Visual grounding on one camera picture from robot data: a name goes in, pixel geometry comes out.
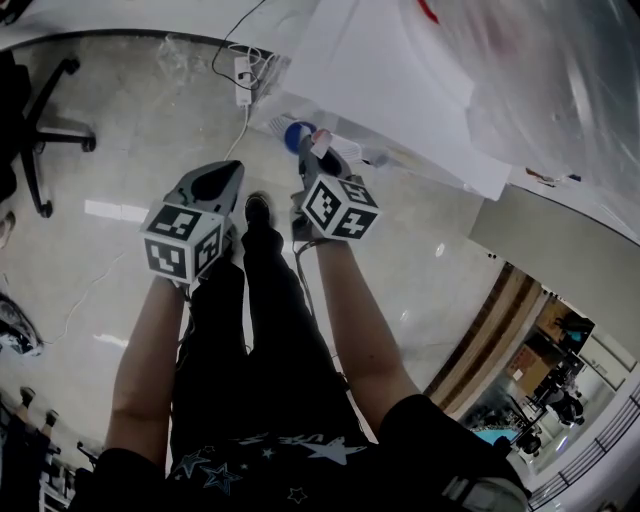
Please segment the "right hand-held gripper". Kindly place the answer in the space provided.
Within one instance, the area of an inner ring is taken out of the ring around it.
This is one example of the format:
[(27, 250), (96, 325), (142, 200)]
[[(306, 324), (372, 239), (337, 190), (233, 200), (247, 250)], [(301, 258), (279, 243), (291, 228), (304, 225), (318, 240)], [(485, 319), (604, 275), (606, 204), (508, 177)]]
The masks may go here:
[(303, 190), (292, 196), (295, 241), (357, 241), (379, 220), (381, 209), (372, 194), (328, 144), (326, 133), (300, 135), (298, 172)]

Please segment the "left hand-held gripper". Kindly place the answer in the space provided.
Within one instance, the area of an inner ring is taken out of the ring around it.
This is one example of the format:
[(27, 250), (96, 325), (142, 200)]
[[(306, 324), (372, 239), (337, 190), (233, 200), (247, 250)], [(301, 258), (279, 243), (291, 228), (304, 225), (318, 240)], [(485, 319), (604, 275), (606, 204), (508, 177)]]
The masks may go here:
[(152, 203), (140, 227), (150, 272), (191, 285), (221, 256), (244, 172), (238, 160), (207, 164)]

